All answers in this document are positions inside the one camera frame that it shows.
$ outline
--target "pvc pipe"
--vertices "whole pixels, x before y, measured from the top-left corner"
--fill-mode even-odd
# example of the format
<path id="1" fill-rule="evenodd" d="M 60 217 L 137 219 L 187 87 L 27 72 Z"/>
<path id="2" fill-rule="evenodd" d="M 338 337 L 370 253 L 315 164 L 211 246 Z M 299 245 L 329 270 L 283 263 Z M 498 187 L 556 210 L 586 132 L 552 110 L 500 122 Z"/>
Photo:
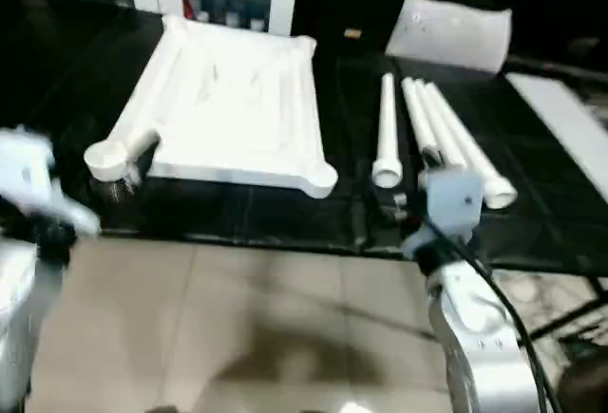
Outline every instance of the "pvc pipe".
<path id="1" fill-rule="evenodd" d="M 395 84 L 392 74 L 382 77 L 380 123 L 378 125 L 378 156 L 371 168 L 373 183 L 381 188 L 395 187 L 401 181 L 403 167 L 397 146 L 397 114 Z"/>
<path id="2" fill-rule="evenodd" d="M 490 209 L 502 209 L 517 198 L 511 182 L 496 170 L 462 121 L 451 108 L 439 88 L 433 83 L 425 87 L 428 99 L 443 117 L 454 138 L 465 153 L 468 165 L 484 178 L 484 200 Z"/>
<path id="3" fill-rule="evenodd" d="M 458 142 L 455 140 L 443 117 L 436 109 L 435 104 L 428 97 L 428 94 L 425 91 L 425 84 L 420 80 L 416 80 L 414 81 L 414 88 L 418 98 L 422 102 L 422 107 L 425 109 L 430 126 L 432 126 L 435 137 L 437 138 L 444 165 L 467 168 L 468 164 L 466 163 L 465 155 L 461 151 Z"/>
<path id="4" fill-rule="evenodd" d="M 162 91 L 175 72 L 181 44 L 186 38 L 181 20 L 163 18 L 165 30 L 154 49 L 135 90 L 108 137 L 90 145 L 85 163 L 91 175 L 100 181 L 115 181 L 127 174 L 128 163 L 136 158 L 157 136 L 157 118 L 165 107 Z"/>
<path id="5" fill-rule="evenodd" d="M 427 113 L 416 94 L 414 81 L 411 78 L 406 78 L 402 81 L 401 87 L 406 98 L 409 120 L 414 130 L 418 151 L 423 155 L 428 152 L 434 158 L 440 160 L 439 146 L 428 121 Z"/>

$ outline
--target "tile floor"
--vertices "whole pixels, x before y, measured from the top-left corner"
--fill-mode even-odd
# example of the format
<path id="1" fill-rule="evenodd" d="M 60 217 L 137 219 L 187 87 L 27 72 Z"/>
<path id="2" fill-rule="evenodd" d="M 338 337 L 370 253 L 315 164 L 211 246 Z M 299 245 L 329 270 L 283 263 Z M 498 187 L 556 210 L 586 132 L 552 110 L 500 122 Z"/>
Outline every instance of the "tile floor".
<path id="1" fill-rule="evenodd" d="M 539 324 L 530 308 L 547 276 L 499 277 Z M 559 298 L 552 313 L 590 297 L 577 279 L 548 277 L 542 294 Z M 44 326 L 28 413 L 337 413 L 348 402 L 374 413 L 450 412 L 424 303 L 409 263 L 81 243 Z M 546 345 L 555 377 L 562 360 Z"/>

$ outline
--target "black tabletop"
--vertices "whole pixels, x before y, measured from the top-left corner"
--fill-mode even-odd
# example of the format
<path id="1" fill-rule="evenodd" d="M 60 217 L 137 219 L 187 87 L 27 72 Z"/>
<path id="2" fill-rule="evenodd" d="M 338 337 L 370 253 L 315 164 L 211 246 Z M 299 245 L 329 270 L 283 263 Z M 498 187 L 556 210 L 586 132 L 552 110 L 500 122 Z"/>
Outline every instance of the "black tabletop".
<path id="1" fill-rule="evenodd" d="M 370 186 L 380 78 L 391 71 L 435 81 L 518 189 L 508 209 L 484 211 L 478 233 L 494 266 L 608 276 L 608 205 L 503 77 L 382 55 L 336 57 L 331 45 L 319 45 L 313 63 L 325 154 L 339 176 L 328 198 L 149 178 L 134 201 L 100 207 L 82 155 L 118 119 L 161 38 L 160 16 L 76 0 L 0 0 L 0 10 L 0 125 L 51 137 L 64 189 L 102 215 L 107 235 L 400 258 L 406 230 L 383 217 Z M 412 193 L 421 161 L 400 93 L 401 187 Z"/>

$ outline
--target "white foam block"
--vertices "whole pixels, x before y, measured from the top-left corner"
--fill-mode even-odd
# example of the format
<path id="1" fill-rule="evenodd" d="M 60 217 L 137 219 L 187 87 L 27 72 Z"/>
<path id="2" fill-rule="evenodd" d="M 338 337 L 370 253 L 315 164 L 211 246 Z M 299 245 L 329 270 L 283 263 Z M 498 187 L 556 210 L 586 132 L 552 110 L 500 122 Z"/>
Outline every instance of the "white foam block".
<path id="1" fill-rule="evenodd" d="M 297 188 L 326 197 L 337 174 L 323 153 L 315 40 L 173 16 L 163 22 L 161 44 L 171 47 L 159 60 L 153 55 L 106 141 L 137 150 L 139 137 L 158 131 L 154 177 Z M 99 176 L 99 166 L 91 172 Z"/>

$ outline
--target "white pvc pipe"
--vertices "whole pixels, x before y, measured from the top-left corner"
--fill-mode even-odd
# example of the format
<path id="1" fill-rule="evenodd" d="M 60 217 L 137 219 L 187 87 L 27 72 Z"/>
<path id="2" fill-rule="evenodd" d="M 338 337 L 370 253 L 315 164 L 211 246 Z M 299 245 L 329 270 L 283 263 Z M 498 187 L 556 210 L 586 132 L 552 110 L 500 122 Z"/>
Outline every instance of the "white pvc pipe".
<path id="1" fill-rule="evenodd" d="M 427 113 L 416 94 L 414 81 L 411 78 L 406 78 L 401 83 L 401 87 L 406 98 L 409 120 L 411 121 L 416 143 L 418 144 L 418 151 L 421 154 L 427 151 L 439 160 L 439 146 L 433 134 L 433 129 L 428 122 Z"/>
<path id="2" fill-rule="evenodd" d="M 425 86 L 425 91 L 465 153 L 468 165 L 484 178 L 484 200 L 487 207 L 502 209 L 511 204 L 517 198 L 517 191 L 511 182 L 496 170 L 437 86 L 429 83 Z"/>
<path id="3" fill-rule="evenodd" d="M 380 123 L 378 124 L 378 156 L 371 168 L 373 183 L 381 188 L 395 187 L 403 176 L 397 143 L 395 85 L 392 74 L 382 77 Z"/>
<path id="4" fill-rule="evenodd" d="M 435 108 L 433 101 L 428 97 L 425 91 L 425 84 L 420 80 L 416 80 L 414 81 L 414 88 L 416 95 L 418 95 L 418 98 L 422 102 L 422 107 L 425 109 L 430 126 L 433 128 L 444 165 L 467 168 L 465 156 L 446 122 Z"/>

